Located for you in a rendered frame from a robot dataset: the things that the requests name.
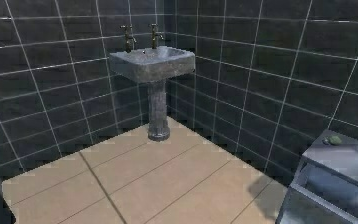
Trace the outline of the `brass tap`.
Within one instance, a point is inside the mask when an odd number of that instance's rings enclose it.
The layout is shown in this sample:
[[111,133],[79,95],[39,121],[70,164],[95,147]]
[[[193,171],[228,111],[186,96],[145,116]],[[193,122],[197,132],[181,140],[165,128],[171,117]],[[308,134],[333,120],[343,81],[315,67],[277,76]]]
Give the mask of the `brass tap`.
[[164,36],[162,33],[158,32],[158,25],[157,24],[150,24],[151,27],[151,48],[156,49],[158,46],[158,40],[164,39]]
[[131,25],[121,25],[120,28],[124,31],[124,39],[125,39],[125,51],[130,53],[137,43],[135,37],[131,34],[132,26]]

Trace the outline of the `grey metal shelf unit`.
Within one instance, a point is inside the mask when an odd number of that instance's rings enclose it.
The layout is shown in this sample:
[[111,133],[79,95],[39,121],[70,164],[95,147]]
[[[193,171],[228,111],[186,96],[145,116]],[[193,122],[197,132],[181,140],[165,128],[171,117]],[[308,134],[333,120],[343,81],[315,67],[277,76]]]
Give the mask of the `grey metal shelf unit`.
[[[339,136],[340,145],[331,145]],[[275,224],[358,224],[358,140],[324,130],[302,154]]]

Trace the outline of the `grey stone pedestal sink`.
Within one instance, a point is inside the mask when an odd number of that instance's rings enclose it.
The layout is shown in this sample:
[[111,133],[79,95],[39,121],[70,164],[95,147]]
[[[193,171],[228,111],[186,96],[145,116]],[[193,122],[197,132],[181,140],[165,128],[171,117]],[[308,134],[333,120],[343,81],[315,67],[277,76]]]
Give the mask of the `grey stone pedestal sink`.
[[135,83],[146,84],[149,103],[148,138],[170,137],[167,120],[166,80],[195,71],[195,54],[169,46],[109,54],[110,69]]

